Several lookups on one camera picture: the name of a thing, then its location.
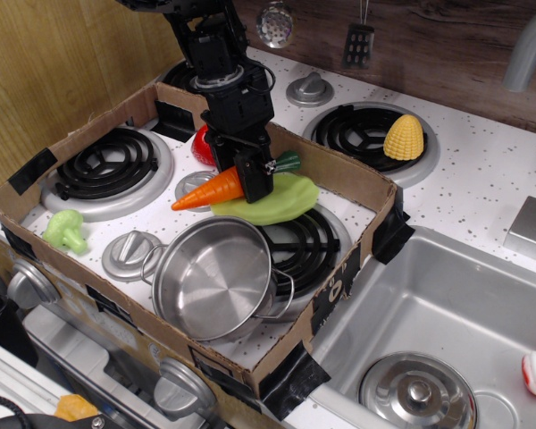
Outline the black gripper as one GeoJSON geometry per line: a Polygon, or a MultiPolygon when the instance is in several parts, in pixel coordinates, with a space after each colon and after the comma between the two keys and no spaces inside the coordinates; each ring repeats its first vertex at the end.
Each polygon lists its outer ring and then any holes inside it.
{"type": "Polygon", "coordinates": [[[208,126],[205,142],[219,172],[236,166],[248,203],[273,191],[273,159],[265,127],[274,116],[274,83],[273,72],[264,66],[199,73],[199,89],[208,104],[203,113],[208,126]]]}

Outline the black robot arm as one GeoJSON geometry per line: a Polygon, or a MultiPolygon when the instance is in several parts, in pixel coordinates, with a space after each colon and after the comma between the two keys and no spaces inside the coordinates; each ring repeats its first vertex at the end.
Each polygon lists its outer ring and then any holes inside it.
{"type": "Polygon", "coordinates": [[[266,130],[273,118],[271,71],[247,56],[246,28],[231,1],[126,1],[139,13],[159,13],[171,25],[194,87],[217,168],[235,168],[247,202],[273,190],[275,162],[266,130]]]}

